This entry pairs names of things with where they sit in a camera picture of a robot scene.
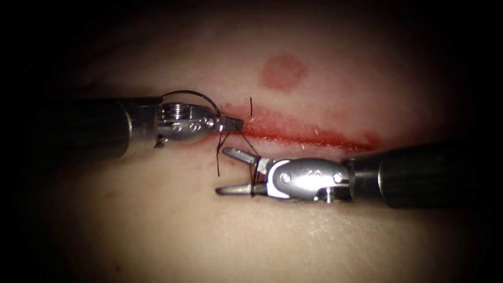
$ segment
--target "blood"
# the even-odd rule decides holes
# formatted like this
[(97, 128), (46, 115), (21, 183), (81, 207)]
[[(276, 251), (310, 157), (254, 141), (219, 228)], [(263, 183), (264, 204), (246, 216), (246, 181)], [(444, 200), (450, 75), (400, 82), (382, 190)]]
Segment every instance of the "blood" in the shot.
[(222, 112), (245, 121), (243, 135), (262, 140), (284, 143), (327, 146), (345, 151), (376, 150), (381, 145), (379, 136), (374, 132), (363, 133), (363, 139), (349, 138), (341, 133), (321, 129), (317, 125), (306, 124), (292, 116), (263, 106), (254, 106), (253, 116), (243, 115), (249, 111), (249, 105), (222, 105)]
[(307, 75), (308, 70), (299, 59), (281, 55), (267, 60), (260, 75), (260, 84), (271, 90), (290, 92)]

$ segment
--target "skin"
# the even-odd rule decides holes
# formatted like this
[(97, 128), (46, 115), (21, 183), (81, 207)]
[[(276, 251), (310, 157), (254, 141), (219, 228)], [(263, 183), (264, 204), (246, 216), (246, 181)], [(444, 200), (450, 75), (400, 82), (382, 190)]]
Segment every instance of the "skin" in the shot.
[[(371, 130), (379, 148), (456, 137), (467, 101), (451, 95), (433, 59), (409, 39), (396, 23), (337, 6), (175, 15), (158, 7), (103, 30), (61, 67), (59, 79), (74, 97), (189, 89), (219, 106), (253, 97), (254, 107), (308, 113), (307, 124), (351, 139)], [(275, 86), (264, 68), (281, 56), (305, 69)], [(250, 141), (272, 158), (354, 154)], [(88, 282), (448, 282), (470, 275), (479, 237), (471, 213), (219, 197), (214, 188), (249, 182), (249, 171), (221, 156), (218, 177), (217, 143), (212, 135), (48, 176), (44, 190), (21, 199), (42, 260)], [(226, 146), (248, 149), (237, 135)]]

